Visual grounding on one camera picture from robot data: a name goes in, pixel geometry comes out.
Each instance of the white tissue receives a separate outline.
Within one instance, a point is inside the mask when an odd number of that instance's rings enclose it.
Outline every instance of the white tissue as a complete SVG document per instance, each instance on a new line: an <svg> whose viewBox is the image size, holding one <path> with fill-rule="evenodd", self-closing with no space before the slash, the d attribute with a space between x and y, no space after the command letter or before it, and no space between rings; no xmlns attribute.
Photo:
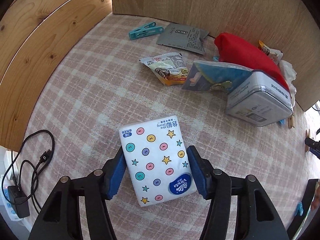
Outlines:
<svg viewBox="0 0 320 240"><path fill-rule="evenodd" d="M297 73L293 69L292 65L287 61L280 60L279 67L280 67L281 73L282 73L285 81L288 84L290 95L291 95L292 107L294 107L295 94L297 92L297 89L292 84L292 81L296 79Z"/></svg>

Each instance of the black cable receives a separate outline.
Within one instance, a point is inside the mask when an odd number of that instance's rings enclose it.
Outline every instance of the black cable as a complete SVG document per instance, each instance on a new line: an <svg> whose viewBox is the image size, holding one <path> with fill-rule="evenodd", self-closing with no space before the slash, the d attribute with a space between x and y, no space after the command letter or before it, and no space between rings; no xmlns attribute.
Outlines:
<svg viewBox="0 0 320 240"><path fill-rule="evenodd" d="M25 143L26 143L30 138L32 138L33 136L35 136L35 135L37 135L37 134L39 134L39 133L43 133L43 132L44 132L44 133L47 133L47 134L50 136L50 138L51 138L51 141L52 141L51 150L48 150L48 151L46 151L43 155L41 155L40 160L39 160L38 164L37 164L35 167L34 167L34 165L33 165L30 161L28 161L28 160L24 160L24 161L22 162L23 164L24 164L24 163L29 163L29 164L32 166L32 168L34 169L34 171L33 171L33 173L32 173L32 177L31 177L30 195L27 196L27 198L26 198L24 201L22 201L21 203L13 203L13 202L11 202L9 199L7 199L7 197L6 197L5 194L4 194L4 190L3 190L4 179L5 179L5 177L7 176L9 170L13 167L13 164L16 162L17 158L19 157L19 155L20 155L20 153L21 153L21 151L22 151L23 146L25 145ZM39 205L39 203L38 203L38 201L37 201L37 199L36 199L36 197L35 197L35 192L36 192L36 189L37 189L37 187L38 187L38 178L39 178L40 174L41 174L41 173L43 172L43 170L49 165L49 163L50 163L50 161L51 161L51 159L52 159L52 156L53 156L53 153L54 153L54 147L55 147L55 141L54 141L54 137L53 137L52 133L51 133L50 131L44 130L44 129L43 129L43 130L39 130L39 131L37 131L37 132L35 132L35 133L30 134L30 135L27 136L27 137L25 138L25 140L22 142L21 147L20 147L20 150L19 150L17 156L14 158L14 160L12 160L9 168L8 168L8 169L6 170L6 172L4 173L4 176L3 176L2 182L1 182L2 194L4 195L4 198L5 198L11 205L21 205L21 204L25 203L26 201L28 201L28 199L32 198L32 203L33 203L33 205L34 205L34 208L36 209L37 213L39 213L38 210L37 210L37 208L36 208L36 205L35 205L33 199L36 201L37 205L38 205L39 208L41 209L41 207L40 207L40 205ZM41 169L39 170L39 172L37 172L37 169L39 168L39 166L40 166L42 163L44 163L44 165L41 167ZM23 165L21 164L20 174L19 174L19 184L17 185L17 187L18 187L19 190L22 190L22 189L21 189L21 181L20 181L20 179L21 179L21 172L22 172L22 166L23 166Z"/></svg>
<svg viewBox="0 0 320 240"><path fill-rule="evenodd" d="M313 106L312 106L312 108L313 108L313 110L316 110L317 112L320 112L320 110L315 109Z"/></svg>
<svg viewBox="0 0 320 240"><path fill-rule="evenodd" d="M13 163L13 150L11 150L11 163ZM13 175L13 182L14 182L14 184L16 185L16 186L18 186L17 185L17 180L16 180L16 176L15 176L15 174L14 174L14 168L13 168L13 165L12 165L12 175Z"/></svg>

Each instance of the charger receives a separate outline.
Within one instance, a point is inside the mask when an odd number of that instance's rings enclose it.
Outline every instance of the charger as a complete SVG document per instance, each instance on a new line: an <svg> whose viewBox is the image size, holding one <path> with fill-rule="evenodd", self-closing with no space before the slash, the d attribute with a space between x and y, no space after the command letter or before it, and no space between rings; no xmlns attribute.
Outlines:
<svg viewBox="0 0 320 240"><path fill-rule="evenodd" d="M47 150L45 151L41 156L40 159L37 163L36 166L34 166L32 164L32 162L30 162L29 160L23 160L20 166L20 170L19 170L19 176L17 176L15 174L15 162L18 158L18 156L20 155L23 146L25 145L25 143L32 138L33 136L39 134L39 133L47 133L51 140L52 140L52 147L51 150ZM10 154L10 159L11 159L11 164L9 165L9 167L7 168L7 170L5 171L3 178L2 178L2 182L1 182L1 190L2 190L2 194L4 196L4 198L6 199L6 201L8 203L11 204L13 210L15 211L15 213L17 214L17 216L19 218L24 218L30 215L30 211L29 211L29 205L28 205L28 200L31 199L33 207L35 208L36 212L39 214L39 210L38 208L41 210L41 206L38 202L38 200L36 199L36 195L35 192L38 188L38 184L39 184L39 176L40 174L44 171L44 169L49 165L52 156L53 156L53 152L54 152L54 146L55 146L55 141L54 141L54 137L52 135L51 132L49 132L48 130L42 129L39 130L35 133L30 134L29 136L27 136L25 138L25 140L22 142L22 145L20 147L19 152L17 153L17 155L15 156L15 158L13 159L13 151L11 151ZM33 173L31 176L31 188L30 188L30 195L26 196L26 194L23 192L22 187L21 187L21 173L22 173L22 168L23 165L25 163L28 163L32 169L33 169ZM7 176L7 174L9 172L12 171L12 178L13 178L13 182L14 182L14 186L8 186L7 190L8 190L8 194L7 196L4 194L4 179Z"/></svg>
<svg viewBox="0 0 320 240"><path fill-rule="evenodd" d="M8 194L10 202L14 203L11 206L17 216L19 218L30 216L26 194L22 190L19 190L18 186L8 186Z"/></svg>

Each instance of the teal clothespin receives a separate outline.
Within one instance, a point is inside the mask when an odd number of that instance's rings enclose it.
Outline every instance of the teal clothespin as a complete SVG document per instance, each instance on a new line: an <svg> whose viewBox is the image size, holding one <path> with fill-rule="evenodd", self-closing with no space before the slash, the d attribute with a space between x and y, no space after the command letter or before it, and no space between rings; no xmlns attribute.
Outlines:
<svg viewBox="0 0 320 240"><path fill-rule="evenodd" d="M294 214L294 216L298 215L299 216L302 216L303 215L303 207L302 207L302 202L300 202L298 205L297 205L297 208L296 208L296 212Z"/></svg>
<svg viewBox="0 0 320 240"><path fill-rule="evenodd" d="M151 22L130 31L128 34L129 34L130 40L134 40L141 37L159 34L163 32L163 30L164 30L163 27L161 26L156 27L156 23Z"/></svg>

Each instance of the red cloth bag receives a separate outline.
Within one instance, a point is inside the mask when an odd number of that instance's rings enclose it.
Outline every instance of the red cloth bag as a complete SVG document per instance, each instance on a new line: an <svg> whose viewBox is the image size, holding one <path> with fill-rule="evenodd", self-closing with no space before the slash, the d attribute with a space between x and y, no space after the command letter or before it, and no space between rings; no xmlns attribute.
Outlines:
<svg viewBox="0 0 320 240"><path fill-rule="evenodd" d="M219 34L215 38L214 44L218 47L220 62L229 62L252 69L260 69L289 91L288 84L284 80L278 66L257 47L230 33Z"/></svg>

